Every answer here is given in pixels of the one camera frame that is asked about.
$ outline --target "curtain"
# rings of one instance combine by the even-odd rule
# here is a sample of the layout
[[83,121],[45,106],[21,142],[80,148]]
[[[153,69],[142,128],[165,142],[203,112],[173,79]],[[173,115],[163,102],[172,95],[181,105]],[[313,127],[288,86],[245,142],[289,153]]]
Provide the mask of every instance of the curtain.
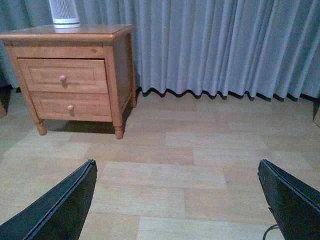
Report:
[[[134,24],[142,91],[320,94],[320,0],[76,0],[83,24]],[[2,0],[0,26],[52,24],[47,1]],[[2,49],[1,65],[8,65]]]

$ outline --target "white object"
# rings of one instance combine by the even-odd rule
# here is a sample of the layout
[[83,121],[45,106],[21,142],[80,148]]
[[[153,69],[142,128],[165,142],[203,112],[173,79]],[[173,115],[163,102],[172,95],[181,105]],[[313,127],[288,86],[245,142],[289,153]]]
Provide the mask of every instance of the white object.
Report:
[[49,3],[55,28],[81,27],[75,0],[49,0]]

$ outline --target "drawer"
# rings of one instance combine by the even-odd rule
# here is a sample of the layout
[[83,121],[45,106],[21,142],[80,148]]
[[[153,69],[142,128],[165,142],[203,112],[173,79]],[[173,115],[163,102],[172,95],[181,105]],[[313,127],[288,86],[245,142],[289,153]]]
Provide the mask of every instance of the drawer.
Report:
[[19,58],[17,61],[29,91],[108,92],[104,60]]
[[31,92],[41,119],[111,122],[108,94]]
[[101,42],[13,42],[17,58],[104,59]]

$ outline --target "laminate floor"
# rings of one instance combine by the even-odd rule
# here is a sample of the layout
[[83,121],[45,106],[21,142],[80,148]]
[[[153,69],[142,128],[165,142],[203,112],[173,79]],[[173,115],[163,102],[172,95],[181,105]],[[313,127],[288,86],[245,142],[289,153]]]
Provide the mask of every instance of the laminate floor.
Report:
[[[312,120],[302,98],[151,92],[138,96],[121,140],[109,123],[57,120],[40,136],[12,92],[0,119],[0,224],[92,158],[98,178],[81,240],[262,239],[276,222],[257,177],[261,159],[320,190]],[[283,239],[278,229],[267,235]]]

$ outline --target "wooden knob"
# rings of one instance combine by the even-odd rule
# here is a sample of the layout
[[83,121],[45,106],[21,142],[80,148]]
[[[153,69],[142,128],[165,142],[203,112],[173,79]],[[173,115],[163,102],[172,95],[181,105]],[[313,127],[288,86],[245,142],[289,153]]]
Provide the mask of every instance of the wooden knob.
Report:
[[67,77],[66,77],[66,75],[61,75],[60,77],[59,77],[59,79],[60,79],[60,81],[65,81],[65,80],[67,80]]

